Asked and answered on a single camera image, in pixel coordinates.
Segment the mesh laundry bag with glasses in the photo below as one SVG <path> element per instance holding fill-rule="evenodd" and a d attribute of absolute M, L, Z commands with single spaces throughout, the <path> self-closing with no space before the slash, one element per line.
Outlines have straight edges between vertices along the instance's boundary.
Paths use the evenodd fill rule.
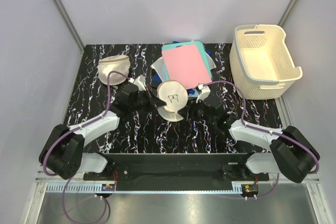
<path fill-rule="evenodd" d="M 188 93 L 180 82 L 175 80 L 162 82 L 157 88 L 157 97 L 166 103 L 158 108 L 158 113 L 163 119 L 169 122 L 179 122 L 184 119 L 178 112 L 186 107 Z"/>

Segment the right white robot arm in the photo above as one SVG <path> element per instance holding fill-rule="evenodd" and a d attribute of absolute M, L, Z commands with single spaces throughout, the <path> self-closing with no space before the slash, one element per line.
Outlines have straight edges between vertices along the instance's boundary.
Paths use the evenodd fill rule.
<path fill-rule="evenodd" d="M 190 118 L 205 120 L 219 136 L 266 150 L 265 153 L 250 154 L 238 167 L 239 176 L 244 180 L 260 173 L 277 173 L 294 183 L 301 183 L 307 175 L 319 169 L 319 153 L 294 126 L 276 129 L 242 121 L 225 110 L 215 98 L 194 100 L 187 107 Z"/>

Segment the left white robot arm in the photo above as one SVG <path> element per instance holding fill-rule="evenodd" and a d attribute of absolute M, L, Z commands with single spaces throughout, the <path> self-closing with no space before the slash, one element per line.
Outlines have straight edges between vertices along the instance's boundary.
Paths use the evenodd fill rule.
<path fill-rule="evenodd" d="M 83 123 L 67 127 L 56 125 L 40 155 L 39 162 L 48 176 L 70 179 L 77 173 L 95 173 L 103 180 L 113 175 L 113 167 L 103 154 L 86 153 L 84 148 L 100 136 L 114 131 L 128 114 L 166 105 L 149 88 L 126 84 L 115 95 L 107 110 Z"/>

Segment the far mesh laundry bag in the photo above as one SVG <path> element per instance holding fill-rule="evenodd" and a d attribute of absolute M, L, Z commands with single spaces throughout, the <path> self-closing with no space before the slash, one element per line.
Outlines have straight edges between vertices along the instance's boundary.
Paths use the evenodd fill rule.
<path fill-rule="evenodd" d="M 109 84 L 119 85 L 126 80 L 126 77 L 129 74 L 129 69 L 131 66 L 130 58 L 127 55 L 116 55 L 106 57 L 101 59 L 98 63 L 98 75 L 99 80 L 107 85 L 108 83 L 108 74 L 111 71 L 116 71 L 121 73 L 112 73 L 109 78 Z"/>

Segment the cream plastic laundry basket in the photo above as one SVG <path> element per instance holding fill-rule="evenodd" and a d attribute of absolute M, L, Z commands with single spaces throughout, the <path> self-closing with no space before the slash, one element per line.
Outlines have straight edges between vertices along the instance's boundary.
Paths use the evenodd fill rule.
<path fill-rule="evenodd" d="M 302 77 L 278 25 L 241 25 L 235 28 L 229 54 L 234 84 L 248 100 L 277 99 Z"/>

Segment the light blue board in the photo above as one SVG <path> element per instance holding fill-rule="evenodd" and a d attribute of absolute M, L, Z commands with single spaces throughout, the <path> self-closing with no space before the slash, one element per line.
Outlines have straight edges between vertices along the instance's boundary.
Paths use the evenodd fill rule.
<path fill-rule="evenodd" d="M 189 97 L 189 98 L 197 98 L 198 95 L 199 95 L 197 89 L 188 89 L 188 90 L 187 90 L 187 93 L 188 93 L 188 97 Z"/>

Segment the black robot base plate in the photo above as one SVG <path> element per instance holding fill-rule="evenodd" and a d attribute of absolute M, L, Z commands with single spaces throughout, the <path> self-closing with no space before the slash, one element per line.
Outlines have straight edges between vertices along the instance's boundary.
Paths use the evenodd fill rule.
<path fill-rule="evenodd" d="M 248 154 L 108 154 L 103 174 L 85 173 L 84 180 L 127 185 L 194 185 L 267 182 L 267 173 L 255 175 L 245 167 Z"/>

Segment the left aluminium frame post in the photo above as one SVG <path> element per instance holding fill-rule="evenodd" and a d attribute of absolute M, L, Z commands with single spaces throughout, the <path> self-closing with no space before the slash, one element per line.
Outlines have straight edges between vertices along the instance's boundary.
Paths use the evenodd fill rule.
<path fill-rule="evenodd" d="M 76 45 L 78 46 L 78 48 L 80 49 L 81 52 L 84 52 L 85 45 L 84 45 L 82 39 L 80 38 L 73 22 L 71 21 L 70 16 L 68 15 L 62 0 L 52 0 L 52 1 L 55 5 L 57 11 L 59 12 L 62 20 L 64 21 L 67 29 L 69 30 L 72 38 L 74 39 Z"/>

